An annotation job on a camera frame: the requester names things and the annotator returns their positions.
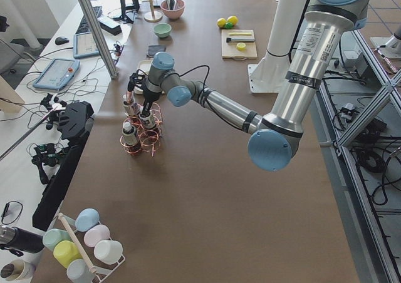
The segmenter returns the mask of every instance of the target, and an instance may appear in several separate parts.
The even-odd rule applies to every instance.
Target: bowl
[[[167,23],[159,23],[153,27],[153,31],[159,38],[166,38],[170,36],[171,25]]]
[[[163,14],[169,19],[178,19],[181,17],[182,13],[185,9],[185,1],[184,0],[176,0],[177,4],[175,5],[175,9],[167,8],[167,0],[163,1],[160,4],[160,8],[163,11]]]

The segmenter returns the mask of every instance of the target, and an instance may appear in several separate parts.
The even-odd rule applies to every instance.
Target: mug
[[[95,274],[89,271],[85,261],[76,259],[71,262],[67,268],[67,277],[73,283],[90,283],[95,278]]]
[[[47,247],[50,251],[54,251],[56,245],[58,245],[63,240],[71,241],[71,237],[68,235],[67,231],[59,229],[51,229],[43,235],[43,245]]]
[[[86,232],[99,223],[99,213],[92,208],[82,210],[75,221],[75,227],[80,232]]]
[[[74,260],[82,259],[76,245],[69,240],[59,242],[53,251],[53,256],[65,268],[67,268]]]
[[[89,247],[95,247],[99,241],[110,238],[110,230],[105,225],[96,225],[85,233],[83,241]]]
[[[120,260],[123,246],[116,240],[102,240],[96,244],[93,253],[97,259],[111,265]]]
[[[34,273],[35,265],[22,259],[12,261],[10,264],[5,265],[0,271],[1,277],[6,281],[29,279]]]

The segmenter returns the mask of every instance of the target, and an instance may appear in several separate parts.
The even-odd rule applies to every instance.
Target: computer mouse
[[[70,40],[66,37],[57,37],[55,39],[56,45],[62,45],[62,44],[68,43],[68,42],[70,42]]]

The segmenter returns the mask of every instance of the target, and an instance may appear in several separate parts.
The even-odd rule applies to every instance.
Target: cutting board
[[[251,33],[250,36],[235,36],[230,33]],[[221,56],[224,59],[257,59],[256,42],[245,43],[245,50],[238,50],[237,43],[227,43],[227,38],[254,39],[255,35],[252,29],[222,29],[221,30]]]

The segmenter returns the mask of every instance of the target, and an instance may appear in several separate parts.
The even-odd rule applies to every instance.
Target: blue tablet
[[[98,56],[99,49],[93,39],[92,32],[75,34],[73,43],[73,57],[83,59],[89,56]]]
[[[80,62],[77,59],[54,59],[33,83],[35,88],[60,90],[74,77]]]

